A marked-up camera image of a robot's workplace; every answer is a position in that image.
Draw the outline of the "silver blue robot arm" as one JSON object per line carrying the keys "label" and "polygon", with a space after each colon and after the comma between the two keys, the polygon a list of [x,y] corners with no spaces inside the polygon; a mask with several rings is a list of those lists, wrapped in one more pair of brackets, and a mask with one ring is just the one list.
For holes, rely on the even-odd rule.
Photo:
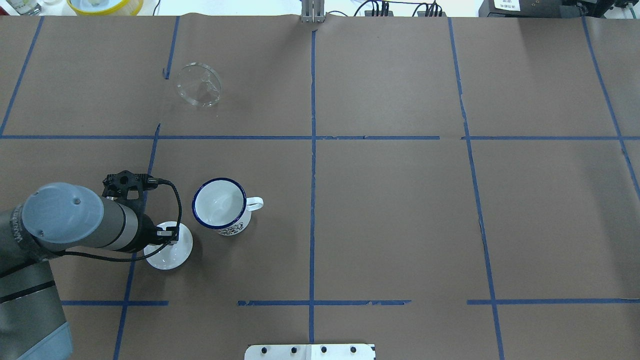
{"label": "silver blue robot arm", "polygon": [[122,172],[103,180],[103,193],[66,182],[46,184],[1,214],[1,358],[66,360],[70,323],[50,260],[64,256],[124,263],[78,247],[134,254],[176,243],[180,225],[161,228],[146,215],[144,193],[163,178]]}

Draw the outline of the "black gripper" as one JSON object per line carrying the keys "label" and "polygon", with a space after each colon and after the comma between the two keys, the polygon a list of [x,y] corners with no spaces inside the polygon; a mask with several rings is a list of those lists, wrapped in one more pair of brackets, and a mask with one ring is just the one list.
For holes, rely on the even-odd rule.
{"label": "black gripper", "polygon": [[138,220],[140,226],[133,242],[133,253],[143,250],[148,245],[162,246],[178,243],[179,240],[176,237],[179,236],[179,226],[156,227],[146,214],[142,214]]}

